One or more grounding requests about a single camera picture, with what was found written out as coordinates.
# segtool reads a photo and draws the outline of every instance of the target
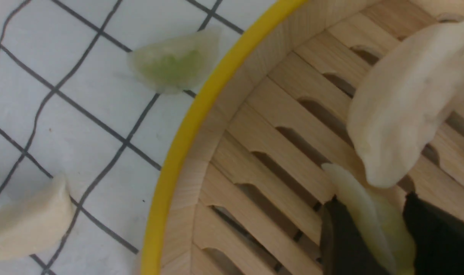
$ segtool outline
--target tiled countertop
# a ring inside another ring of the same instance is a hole
[[[0,275],[127,275],[193,91],[157,95],[126,52],[223,26],[221,56],[274,0],[0,0],[0,206],[65,172],[71,228]]]

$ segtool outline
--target green dumpling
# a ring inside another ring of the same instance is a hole
[[[129,68],[153,91],[176,93],[193,89],[211,73],[218,56],[220,28],[147,45],[129,53]]]

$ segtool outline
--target white dumpling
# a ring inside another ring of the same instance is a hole
[[[337,187],[337,200],[347,207],[376,261],[391,275],[415,274],[415,242],[401,212],[339,165],[326,163],[322,169]]]
[[[66,177],[25,200],[0,208],[0,261],[29,256],[57,244],[71,224],[74,210]]]
[[[464,22],[429,26],[368,73],[354,95],[347,132],[372,186],[394,186],[464,101]]]
[[[211,73],[218,57],[221,28],[147,45],[129,53],[127,63],[137,79],[159,94],[193,89]]]

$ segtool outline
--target bamboo steamer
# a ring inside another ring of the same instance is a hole
[[[431,24],[464,20],[464,0],[279,0],[195,99],[164,164],[143,275],[319,275],[320,169],[363,181],[347,136],[371,66]],[[396,188],[464,221],[464,104]]]

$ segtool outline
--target grid line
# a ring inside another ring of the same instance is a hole
[[[38,75],[38,73],[35,73],[35,71],[33,71],[31,68],[29,68],[28,66],[26,66],[25,64],[23,64],[16,56],[14,56],[14,54],[12,54],[5,46],[1,45],[0,44],[0,48],[3,50],[3,52],[5,52],[17,65],[19,65],[22,69],[24,69],[29,75],[31,75],[32,77],[34,77],[36,80],[38,80],[40,83],[42,83],[42,85],[46,86],[47,88],[49,88],[51,90],[51,92],[53,91],[53,93],[49,93],[46,98],[43,99],[42,103],[45,105],[45,102],[48,101],[47,97],[52,97],[54,94],[57,94],[61,99],[63,99],[64,101],[66,101],[68,104],[70,104],[71,106],[73,106],[74,108],[76,108],[78,111],[80,111],[83,115],[85,115],[87,118],[89,118],[90,120],[92,120],[94,123],[96,123],[97,125],[99,125],[100,127],[103,128],[103,130],[107,131],[109,134],[111,134],[112,136],[114,136],[117,140],[119,140],[120,142],[125,142],[125,138],[123,136],[121,136],[120,134],[118,134],[115,130],[111,129],[111,127],[109,127],[108,125],[106,125],[105,123],[103,123],[101,120],[99,120],[98,118],[96,118],[94,115],[92,115],[90,112],[88,112],[86,109],[82,108],[79,104],[77,104],[75,101],[73,101],[70,97],[68,97],[66,94],[64,94],[63,92],[61,92],[60,90],[56,89],[55,86],[53,86],[52,84],[50,84],[47,80],[45,80],[44,78],[42,78],[40,75]],[[135,151],[138,155],[140,155],[142,158],[145,159],[146,162],[148,162],[149,164],[151,164],[154,168],[156,168],[157,170],[161,170],[161,166],[155,162],[154,160],[152,160],[148,155],[145,155],[145,153],[143,153],[140,149],[138,149],[136,146],[132,145],[132,144],[129,144],[129,148],[131,148],[133,151]]]
[[[43,269],[46,268],[46,265],[45,265],[44,261],[42,261],[37,255],[32,254],[32,255],[30,255],[30,257],[31,257],[36,263],[38,263],[38,265],[39,265],[41,268],[43,268]],[[50,269],[47,270],[47,274],[49,274],[49,275],[56,275],[56,273],[54,273],[54,271],[52,271],[52,270],[50,270]]]
[[[26,2],[23,2],[21,6],[19,6],[16,10],[14,10],[12,13],[10,13],[10,16],[6,19],[5,21],[5,24],[4,24],[4,29],[3,29],[3,32],[2,32],[2,38],[5,36],[5,29],[6,29],[6,26],[7,26],[7,23],[9,22],[9,20],[14,16],[14,14],[16,14],[18,11],[20,11],[25,5],[27,5],[31,0],[27,0]],[[49,87],[51,89],[51,92],[52,91],[56,91],[56,92],[59,92],[58,89],[55,89],[55,87],[53,87],[48,81],[46,81],[44,78],[40,77],[37,73],[35,73],[33,70],[31,70],[30,68],[28,68],[25,64],[23,64],[21,61],[19,61],[16,57],[14,57],[13,54],[11,54],[11,52],[9,52],[4,46],[2,46],[1,44],[1,40],[2,38],[0,39],[0,50],[3,49],[4,52],[6,52],[9,57],[11,57],[15,62],[16,64],[18,64],[20,67],[22,67],[25,71],[27,71],[30,75],[32,75],[33,77],[35,77],[37,80],[39,80],[42,84],[44,84],[46,87]],[[80,64],[82,63],[82,59],[80,59],[80,62],[76,65],[76,66],[80,66]],[[71,72],[69,73],[70,75],[67,75],[61,82],[65,82],[66,80],[69,79],[69,77],[72,76],[72,74],[75,73],[75,71],[77,70],[77,68],[73,68],[73,70],[71,70]],[[150,110],[150,108],[152,107],[152,105],[155,103],[155,101],[157,100],[158,96],[155,96],[153,98],[153,100],[151,101],[151,103],[148,105],[148,107],[146,108],[145,110],[145,114],[147,114],[147,112]],[[46,100],[42,101],[43,103],[44,102],[47,102],[48,101],[48,98],[46,97],[45,98]],[[134,135],[134,133],[136,132],[137,128],[138,128],[138,125],[140,125],[140,123],[142,123],[143,121],[143,117],[140,117],[138,122],[137,122],[137,126],[134,127],[134,129],[132,130],[131,134],[130,134],[130,138]],[[12,167],[9,175],[7,176],[7,178],[5,179],[5,181],[2,183],[2,186],[0,188],[0,194],[2,192],[2,190],[5,188],[5,186],[7,185],[7,183],[9,182],[9,180],[11,179],[11,176],[13,175],[14,171],[16,170],[16,168],[18,167],[18,165],[20,164],[20,162],[24,159],[24,157],[27,157],[28,159],[30,159],[42,172],[44,172],[44,174],[46,174],[47,177],[49,178],[52,178],[52,175],[47,172],[36,160],[35,158],[33,158],[28,152],[26,152],[26,149],[21,147],[18,143],[16,143],[9,135],[7,135],[7,133],[5,133],[5,131],[3,131],[1,128],[0,128],[0,134],[7,140],[9,141],[14,147],[16,147],[19,151],[22,152],[22,155],[19,157],[19,159],[17,160],[16,164],[14,165],[14,167]],[[126,240],[124,240],[122,237],[120,237],[119,235],[117,235],[115,232],[113,232],[111,229],[107,228],[103,223],[101,223],[100,221],[98,221],[95,217],[93,217],[91,214],[89,214],[89,212],[87,212],[84,208],[81,207],[80,204],[77,204],[77,202],[71,198],[72,202],[78,207],[78,209],[80,209],[80,211],[84,212],[89,218],[90,220],[96,224],[101,230],[103,230],[105,233],[107,233],[108,235],[110,235],[110,237],[112,237],[113,239],[115,239],[117,242],[119,242],[120,244],[122,244],[124,247],[126,247],[127,249],[129,249],[131,252],[134,252],[136,253],[135,251],[137,250],[135,247],[133,247],[131,244],[129,244]],[[31,255],[31,258],[36,261],[42,268],[43,268],[43,271],[42,273],[48,273],[50,275],[55,275],[54,272],[52,270],[50,270],[50,266],[47,266],[43,263],[43,261],[40,260],[40,258],[38,258],[38,256],[36,255]]]
[[[50,259],[49,263],[47,263],[47,270],[49,270],[51,268],[51,266],[54,264],[54,262],[56,261],[56,259],[59,257],[59,254],[61,253],[61,251],[63,250],[64,248],[64,245],[66,245],[66,241],[68,240],[68,237],[72,231],[72,229],[74,228],[74,225],[76,223],[76,220],[78,218],[78,215],[79,213],[82,211],[82,206],[84,204],[84,202],[86,201],[86,199],[88,198],[88,196],[90,195],[90,193],[96,188],[96,186],[98,185],[98,183],[100,183],[100,181],[103,179],[103,177],[108,174],[108,172],[113,168],[113,166],[115,165],[115,163],[117,163],[117,160],[120,158],[120,156],[122,155],[123,151],[125,148],[127,148],[128,144],[130,143],[133,135],[135,134],[135,132],[139,129],[143,119],[145,118],[145,116],[147,115],[147,113],[149,112],[150,108],[152,108],[152,106],[154,105],[154,103],[157,101],[157,98],[159,98],[159,94],[155,94],[155,96],[153,97],[153,99],[148,103],[148,106],[145,108],[145,110],[142,112],[142,114],[140,115],[139,119],[137,120],[136,124],[134,125],[132,131],[130,132],[130,134],[127,136],[127,139],[126,139],[126,142],[124,144],[122,144],[122,146],[120,147],[120,149],[117,151],[117,153],[115,154],[115,157],[113,157],[113,159],[110,161],[110,163],[103,169],[103,171],[96,177],[96,179],[91,183],[91,185],[86,189],[86,191],[83,193],[80,201],[79,201],[79,206],[77,209],[76,209],[76,212],[74,214],[74,217],[73,217],[73,220],[71,221],[71,225],[69,226],[68,228],[68,231],[66,232],[66,234],[64,235],[64,237],[61,239],[61,243],[59,245],[59,247],[57,248],[56,252],[54,253],[54,255],[52,256],[52,258]],[[115,237],[115,236],[118,236],[117,234],[112,234],[110,235],[112,238]],[[47,273],[47,270],[44,269],[44,271],[41,273],[41,275],[45,275]]]
[[[209,23],[210,19],[213,17],[215,19],[217,19],[218,21],[221,21],[223,24],[225,24],[226,26],[228,26],[229,28],[237,31],[238,33],[242,34],[243,33],[243,30],[241,30],[240,28],[238,28],[237,26],[233,25],[232,23],[230,23],[229,21],[227,21],[226,19],[223,19],[222,17],[220,17],[219,15],[217,15],[215,12],[216,10],[218,9],[218,6],[220,5],[220,3],[222,2],[222,0],[217,0],[214,4],[214,6],[212,7],[211,10],[203,7],[202,5],[200,5],[198,2],[196,1],[193,1],[193,0],[187,0],[188,2],[192,3],[193,5],[195,5],[196,7],[202,9],[203,11],[205,11],[207,13],[207,16],[206,16],[206,19],[202,22],[201,26],[200,26],[200,29],[204,29],[206,27],[206,25]],[[105,29],[105,26],[108,24],[108,22],[110,21],[111,17],[113,16],[113,14],[117,11],[118,7],[120,6],[120,3],[122,2],[122,0],[117,0],[117,2],[115,3],[112,11],[108,14],[107,18],[105,19],[105,22],[103,23],[103,25],[101,26],[101,28],[98,28],[97,26],[95,26],[94,24],[92,24],[90,21],[88,21],[87,19],[85,19],[84,17],[82,17],[81,15],[77,14],[76,12],[74,12],[73,10],[71,10],[70,8],[68,8],[66,5],[62,4],[61,2],[59,2],[58,0],[52,0],[52,2],[54,2],[56,5],[59,5],[59,7],[63,8],[64,10],[66,10],[66,12],[69,12],[71,15],[73,15],[75,18],[79,19],[80,21],[82,21],[84,24],[86,24],[88,27],[92,28],[93,30],[97,31],[97,34],[95,36],[95,38],[92,40],[92,42],[90,43],[89,47],[87,48],[87,50],[84,52],[84,54],[82,55],[82,57],[79,59],[78,63],[72,68],[72,70],[58,83],[56,84],[56,86],[53,86],[52,84],[50,84],[47,80],[45,80],[43,77],[41,77],[40,75],[38,75],[37,73],[35,73],[33,70],[31,70],[31,68],[29,68],[28,66],[26,66],[25,64],[23,64],[21,61],[19,61],[18,58],[16,58],[6,47],[4,47],[2,45],[2,40],[5,36],[5,30],[6,30],[6,27],[7,27],[7,24],[9,23],[9,21],[12,19],[12,17],[17,14],[17,12],[19,12],[24,6],[26,6],[29,2],[31,2],[31,0],[26,0],[24,1],[19,7],[17,7],[14,11],[12,11],[10,13],[10,15],[7,17],[7,19],[5,20],[5,23],[3,25],[3,31],[2,31],[2,36],[0,37],[0,51],[3,50],[12,60],[15,61],[15,63],[17,65],[19,65],[22,69],[24,69],[26,72],[28,72],[30,75],[32,75],[35,79],[37,79],[40,83],[42,83],[43,85],[45,85],[46,87],[48,87],[50,89],[50,92],[46,95],[46,97],[42,100],[41,104],[40,104],[40,107],[35,115],[35,120],[34,120],[34,128],[33,128],[33,131],[32,131],[32,134],[26,144],[25,147],[22,147],[20,146],[19,144],[17,144],[13,139],[10,138],[10,136],[8,136],[2,129],[0,129],[0,134],[5,138],[7,139],[7,141],[9,141],[13,146],[15,146],[19,151],[21,151],[21,156],[19,157],[19,159],[17,160],[17,162],[14,164],[14,166],[12,167],[11,171],[9,172],[7,178],[5,179],[5,181],[2,183],[2,185],[0,186],[0,194],[1,192],[4,190],[4,188],[6,187],[6,185],[8,184],[8,182],[10,181],[11,179],[11,176],[13,175],[14,171],[16,170],[16,168],[18,167],[18,165],[20,164],[20,162],[25,158],[27,157],[28,159],[30,159],[44,174],[46,174],[46,176],[48,176],[49,178],[52,178],[52,175],[47,172],[36,160],[33,156],[31,156],[29,153],[28,153],[28,149],[30,148],[31,144],[32,144],[32,141],[35,137],[35,131],[36,131],[36,128],[37,128],[37,122],[38,122],[38,118],[40,116],[40,113],[42,112],[42,109],[44,108],[45,104],[49,101],[49,99],[51,99],[52,96],[54,96],[54,94],[57,94],[59,97],[61,97],[64,101],[66,101],[67,103],[69,103],[71,106],[73,106],[74,108],[76,108],[78,111],[80,111],[81,113],[83,113],[86,117],[88,117],[89,119],[91,119],[93,122],[95,122],[96,124],[98,124],[100,127],[102,127],[105,131],[109,132],[112,136],[114,136],[115,138],[117,138],[117,140],[121,141],[123,144],[122,146],[120,147],[120,149],[117,151],[117,153],[115,154],[114,158],[110,161],[110,163],[105,167],[105,169],[96,177],[96,179],[91,183],[91,185],[87,188],[87,190],[84,192],[82,198],[80,199],[80,202],[76,202],[73,198],[71,198],[72,202],[76,205],[77,209],[76,209],[76,212],[75,212],[75,215],[73,216],[73,220],[71,221],[71,225],[68,229],[68,231],[66,232],[66,234],[64,235],[64,237],[61,239],[61,243],[60,243],[60,246],[58,247],[57,251],[53,254],[53,256],[51,257],[49,263],[47,263],[47,265],[45,265],[43,263],[43,261],[40,260],[40,258],[38,258],[38,256],[36,255],[32,255],[31,258],[36,261],[42,268],[43,268],[43,271],[42,271],[42,275],[45,275],[45,274],[50,274],[50,275],[55,275],[54,272],[50,269],[51,266],[54,264],[54,262],[56,261],[56,259],[58,258],[59,254],[61,253],[61,251],[63,250],[63,247],[68,239],[68,236],[70,235],[71,233],[71,230],[72,228],[74,227],[75,223],[76,223],[76,220],[77,220],[77,217],[78,217],[78,214],[79,212],[83,212],[83,214],[85,214],[95,225],[97,225],[101,230],[103,230],[107,235],[111,236],[113,239],[115,239],[117,242],[119,242],[120,244],[122,244],[124,247],[126,247],[127,249],[129,249],[129,251],[131,251],[132,253],[136,254],[138,252],[138,249],[136,247],[133,247],[129,242],[127,242],[126,240],[124,240],[124,238],[120,237],[119,235],[117,235],[115,232],[113,232],[110,228],[108,228],[107,226],[105,226],[103,223],[101,223],[100,221],[98,221],[94,216],[92,216],[86,209],[84,209],[82,207],[82,204],[86,201],[86,199],[88,198],[88,196],[90,195],[91,191],[96,188],[96,186],[98,185],[98,183],[103,179],[103,177],[112,169],[112,167],[115,165],[115,163],[117,162],[117,160],[120,158],[120,155],[122,154],[122,152],[124,151],[125,148],[129,148],[131,150],[133,150],[134,152],[136,152],[139,156],[141,156],[144,160],[146,160],[148,163],[150,163],[153,167],[155,167],[157,170],[160,170],[161,167],[159,164],[157,164],[154,160],[152,160],[150,157],[148,157],[147,155],[145,155],[145,153],[143,153],[140,149],[138,149],[136,146],[134,146],[133,144],[131,144],[131,139],[133,137],[133,135],[136,133],[136,131],[138,130],[140,124],[142,123],[142,121],[144,120],[145,116],[147,115],[148,111],[150,110],[150,108],[152,108],[153,104],[157,101],[157,99],[159,98],[159,94],[156,94],[153,99],[150,101],[150,103],[148,104],[148,106],[145,108],[145,110],[143,111],[143,113],[141,114],[141,116],[139,117],[139,120],[136,122],[136,124],[134,125],[132,131],[129,133],[129,135],[127,136],[126,139],[124,139],[122,136],[120,136],[117,132],[115,132],[115,130],[111,129],[110,127],[108,127],[107,125],[105,125],[103,122],[101,122],[100,120],[98,120],[96,117],[94,117],[93,115],[91,115],[90,112],[88,112],[87,110],[85,110],[84,108],[82,108],[81,106],[79,106],[77,103],[75,103],[72,99],[70,99],[68,96],[66,96],[64,93],[62,93],[59,89],[62,85],[64,85],[64,83],[66,83],[66,81],[72,77],[75,72],[79,69],[79,67],[81,66],[81,64],[83,63],[84,59],[87,57],[87,55],[89,54],[89,52],[91,51],[91,49],[94,47],[96,41],[99,39],[100,36],[103,36],[105,37],[106,39],[108,39],[110,42],[112,42],[113,44],[115,44],[117,47],[119,47],[120,49],[124,50],[125,52],[131,52],[131,49],[129,49],[128,47],[126,47],[125,45],[123,45],[121,42],[117,41],[115,38],[113,38],[112,36],[110,36],[108,33],[105,33],[104,29]],[[191,97],[195,97],[196,94],[192,91],[184,91],[186,94],[188,94],[189,96]]]
[[[215,12],[217,11],[218,9],[218,6],[220,6],[220,4],[222,3],[222,0],[217,0],[215,2],[215,4],[213,4],[213,7],[211,8],[210,12],[207,13],[207,16],[205,18],[205,20],[203,21],[203,23],[201,24],[200,28],[198,29],[198,31],[200,30],[203,30],[206,28],[206,25],[208,25],[208,23],[210,22],[210,19],[211,17],[213,16],[213,14],[215,14]]]
[[[12,12],[10,12],[10,14],[8,15],[8,17],[5,19],[5,22],[3,23],[3,28],[2,28],[2,34],[0,35],[0,42],[3,41],[3,39],[5,38],[5,32],[6,32],[6,27],[8,26],[8,23],[10,23],[11,19],[19,12],[21,11],[21,9],[23,9],[23,7],[25,7],[26,5],[28,5],[32,0],[25,0],[23,1],[16,9],[14,9]]]
[[[220,15],[216,14],[215,12],[212,12],[212,10],[208,9],[204,5],[201,5],[199,2],[196,0],[185,0],[186,2],[190,3],[191,5],[199,8],[200,10],[206,12],[207,14],[210,14],[213,18],[217,19],[221,23],[223,23],[225,26],[229,27],[233,31],[243,34],[244,30],[233,24],[232,22],[228,21],[227,19],[221,17]]]

